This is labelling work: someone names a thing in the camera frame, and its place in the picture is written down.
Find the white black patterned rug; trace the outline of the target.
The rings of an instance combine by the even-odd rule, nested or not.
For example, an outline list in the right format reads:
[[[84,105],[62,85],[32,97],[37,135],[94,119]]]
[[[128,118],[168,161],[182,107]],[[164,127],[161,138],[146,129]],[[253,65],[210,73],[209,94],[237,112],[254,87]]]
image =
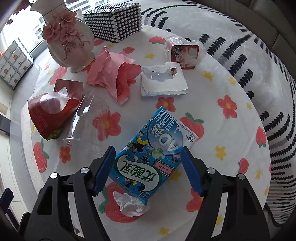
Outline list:
[[[145,25],[199,40],[255,106],[270,149],[267,210],[277,227],[295,211],[295,77],[267,45],[233,18],[196,1],[141,1]]]

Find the white vase pink flowers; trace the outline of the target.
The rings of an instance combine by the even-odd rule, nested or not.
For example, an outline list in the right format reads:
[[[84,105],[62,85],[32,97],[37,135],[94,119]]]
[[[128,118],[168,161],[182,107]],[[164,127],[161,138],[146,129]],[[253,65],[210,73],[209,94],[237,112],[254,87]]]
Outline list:
[[[94,60],[92,31],[64,1],[35,1],[31,10],[42,15],[45,21],[42,37],[60,66],[76,73]]]

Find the white drawer cabinet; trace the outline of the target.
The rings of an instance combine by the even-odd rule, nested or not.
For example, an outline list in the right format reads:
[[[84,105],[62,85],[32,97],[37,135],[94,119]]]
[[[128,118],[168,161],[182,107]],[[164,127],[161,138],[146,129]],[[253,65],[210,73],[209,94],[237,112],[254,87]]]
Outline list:
[[[16,38],[1,57],[1,78],[15,89],[34,58],[19,38]]]

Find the black white studded tissue box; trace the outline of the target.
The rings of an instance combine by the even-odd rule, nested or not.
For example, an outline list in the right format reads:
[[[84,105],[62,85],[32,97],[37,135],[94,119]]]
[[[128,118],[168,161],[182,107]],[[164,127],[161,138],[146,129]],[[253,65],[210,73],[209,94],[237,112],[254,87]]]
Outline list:
[[[138,3],[103,4],[83,14],[93,37],[119,43],[142,30],[142,13]]]

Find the crumpled white tissue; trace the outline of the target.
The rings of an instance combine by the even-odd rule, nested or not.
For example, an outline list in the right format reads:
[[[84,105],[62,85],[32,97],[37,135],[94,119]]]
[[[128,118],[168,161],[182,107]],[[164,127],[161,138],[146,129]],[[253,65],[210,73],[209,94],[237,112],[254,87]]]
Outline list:
[[[144,205],[137,197],[127,193],[113,192],[113,197],[119,205],[120,212],[127,217],[140,217],[150,210],[150,204]]]

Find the torn white foil packet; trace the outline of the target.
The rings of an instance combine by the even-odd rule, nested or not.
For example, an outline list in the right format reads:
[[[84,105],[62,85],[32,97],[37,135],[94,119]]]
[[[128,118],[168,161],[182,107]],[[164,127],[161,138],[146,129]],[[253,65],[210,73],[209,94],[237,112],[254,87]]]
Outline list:
[[[143,97],[187,94],[187,82],[179,63],[143,66],[140,73],[140,92]]]

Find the clear plastic cup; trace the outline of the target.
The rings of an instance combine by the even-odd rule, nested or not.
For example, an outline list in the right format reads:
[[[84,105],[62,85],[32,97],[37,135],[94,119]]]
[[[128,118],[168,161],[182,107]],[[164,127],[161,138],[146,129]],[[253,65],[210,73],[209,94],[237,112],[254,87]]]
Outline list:
[[[108,105],[105,99],[96,95],[84,96],[71,120],[63,143],[83,152],[103,153],[105,148],[102,141],[97,138],[98,129],[95,125],[100,123],[100,115],[106,113],[107,110]]]

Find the pink crumpled paper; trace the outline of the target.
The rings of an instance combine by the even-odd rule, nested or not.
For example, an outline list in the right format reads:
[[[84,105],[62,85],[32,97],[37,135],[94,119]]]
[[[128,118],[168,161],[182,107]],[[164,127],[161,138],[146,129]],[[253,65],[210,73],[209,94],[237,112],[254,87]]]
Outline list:
[[[142,67],[133,59],[103,47],[90,67],[86,83],[105,88],[118,104],[123,104],[128,100],[130,86],[141,71]]]

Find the blue AD milk carton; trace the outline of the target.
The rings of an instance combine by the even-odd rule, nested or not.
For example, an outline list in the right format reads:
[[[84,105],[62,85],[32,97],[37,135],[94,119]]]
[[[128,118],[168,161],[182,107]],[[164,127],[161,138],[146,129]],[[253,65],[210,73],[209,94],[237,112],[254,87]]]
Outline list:
[[[143,204],[181,163],[181,149],[204,135],[202,122],[190,113],[177,120],[163,106],[116,155],[110,177]]]

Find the red snack bag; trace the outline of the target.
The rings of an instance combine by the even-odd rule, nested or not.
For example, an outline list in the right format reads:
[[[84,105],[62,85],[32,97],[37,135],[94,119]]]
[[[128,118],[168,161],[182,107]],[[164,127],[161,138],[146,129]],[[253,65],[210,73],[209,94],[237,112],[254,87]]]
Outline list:
[[[54,90],[28,100],[31,120],[45,140],[56,139],[83,99],[83,82],[56,80]]]

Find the grey green sofa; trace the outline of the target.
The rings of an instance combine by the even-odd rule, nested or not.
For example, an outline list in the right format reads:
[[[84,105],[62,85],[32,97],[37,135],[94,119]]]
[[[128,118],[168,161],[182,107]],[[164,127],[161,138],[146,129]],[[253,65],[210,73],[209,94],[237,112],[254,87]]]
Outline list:
[[[295,77],[295,1],[196,1],[237,20]]]

